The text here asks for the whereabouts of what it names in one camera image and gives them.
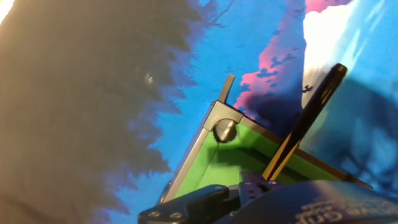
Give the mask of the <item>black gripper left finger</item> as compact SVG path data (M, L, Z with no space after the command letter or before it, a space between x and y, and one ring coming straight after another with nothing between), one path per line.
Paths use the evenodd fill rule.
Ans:
M138 224L212 224L239 208L239 190L209 185L138 215Z

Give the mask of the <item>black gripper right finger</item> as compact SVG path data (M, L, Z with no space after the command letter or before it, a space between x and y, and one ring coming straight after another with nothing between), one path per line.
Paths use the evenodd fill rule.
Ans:
M242 171L239 173L240 205L246 205L266 192L282 187L282 184L274 180L266 180L258 172Z

